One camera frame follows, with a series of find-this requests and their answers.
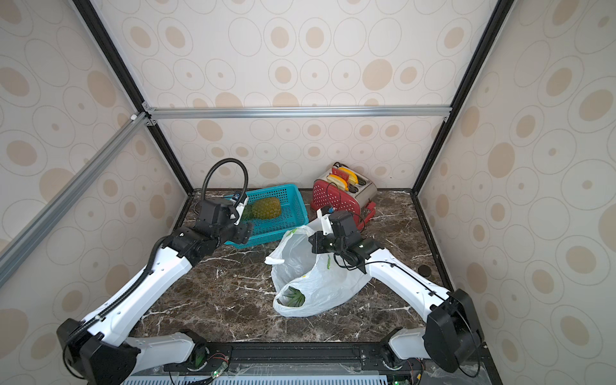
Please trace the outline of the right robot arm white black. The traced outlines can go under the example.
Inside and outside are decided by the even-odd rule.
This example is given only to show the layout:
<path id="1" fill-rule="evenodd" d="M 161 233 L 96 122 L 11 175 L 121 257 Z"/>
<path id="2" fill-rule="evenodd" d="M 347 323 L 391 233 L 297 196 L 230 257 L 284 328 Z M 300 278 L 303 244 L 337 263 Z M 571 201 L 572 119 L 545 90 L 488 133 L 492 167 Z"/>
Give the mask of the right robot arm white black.
<path id="1" fill-rule="evenodd" d="M 405 266 L 377 240 L 364 237 L 352 213 L 326 206 L 317 215 L 322 228 L 309 237 L 312 253 L 329 253 L 340 268 L 382 282 L 425 323 L 423 328 L 394 330 L 382 341 L 380 356 L 386 367 L 429 359 L 453 373 L 481 356 L 484 333 L 465 291 L 450 291 Z"/>

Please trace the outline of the white plastic bag lemon print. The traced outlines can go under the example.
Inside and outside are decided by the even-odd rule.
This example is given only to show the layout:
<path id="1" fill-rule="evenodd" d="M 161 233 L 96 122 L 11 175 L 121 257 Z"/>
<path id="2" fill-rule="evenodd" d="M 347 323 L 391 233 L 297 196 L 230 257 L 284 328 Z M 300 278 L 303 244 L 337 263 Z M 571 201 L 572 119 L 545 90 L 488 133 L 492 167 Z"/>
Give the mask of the white plastic bag lemon print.
<path id="1" fill-rule="evenodd" d="M 304 318 L 321 314 L 351 300 L 371 280 L 359 270 L 344 268 L 342 258 L 333 253 L 313 254 L 308 238 L 321 230 L 319 219 L 315 219 L 287 231 L 265 259 L 272 267 L 271 278 L 276 290 L 273 308 L 281 316 Z M 302 307 L 278 303 L 287 287 L 303 292 L 306 301 Z"/>

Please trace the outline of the small pineapple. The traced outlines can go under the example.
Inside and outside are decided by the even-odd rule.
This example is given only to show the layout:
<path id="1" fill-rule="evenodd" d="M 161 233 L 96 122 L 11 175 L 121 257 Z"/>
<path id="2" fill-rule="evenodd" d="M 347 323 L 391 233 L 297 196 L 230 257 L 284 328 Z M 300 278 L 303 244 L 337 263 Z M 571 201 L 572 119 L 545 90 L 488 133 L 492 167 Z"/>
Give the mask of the small pineapple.
<path id="1" fill-rule="evenodd" d="M 282 205 L 277 197 L 266 197 L 249 203 L 242 214 L 242 221 L 266 221 L 282 215 Z"/>

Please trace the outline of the large pineapple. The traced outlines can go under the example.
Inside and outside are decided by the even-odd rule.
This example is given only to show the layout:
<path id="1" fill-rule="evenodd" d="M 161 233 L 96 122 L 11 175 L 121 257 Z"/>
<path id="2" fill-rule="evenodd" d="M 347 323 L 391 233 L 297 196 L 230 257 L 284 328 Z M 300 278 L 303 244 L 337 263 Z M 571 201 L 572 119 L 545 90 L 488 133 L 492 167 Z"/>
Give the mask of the large pineapple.
<path id="1" fill-rule="evenodd" d="M 278 299 L 278 303 L 282 306 L 298 308 L 302 307 L 306 301 L 306 296 L 301 290 L 294 287 L 287 287 L 282 296 Z"/>

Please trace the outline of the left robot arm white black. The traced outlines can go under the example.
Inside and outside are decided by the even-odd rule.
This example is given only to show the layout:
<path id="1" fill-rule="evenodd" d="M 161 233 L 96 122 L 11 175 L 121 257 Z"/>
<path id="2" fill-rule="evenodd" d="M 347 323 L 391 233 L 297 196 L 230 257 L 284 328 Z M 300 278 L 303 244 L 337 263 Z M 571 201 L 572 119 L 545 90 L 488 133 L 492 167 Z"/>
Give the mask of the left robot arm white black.
<path id="1" fill-rule="evenodd" d="M 130 375 L 167 364 L 205 365 L 206 347 L 190 331 L 154 338 L 132 338 L 144 313 L 182 276 L 226 242 L 245 244 L 252 225 L 241 220 L 248 202 L 201 202 L 195 225 L 180 227 L 157 240 L 145 267 L 103 305 L 82 320 L 68 319 L 57 329 L 62 361 L 71 375 L 90 384 L 121 384 Z"/>

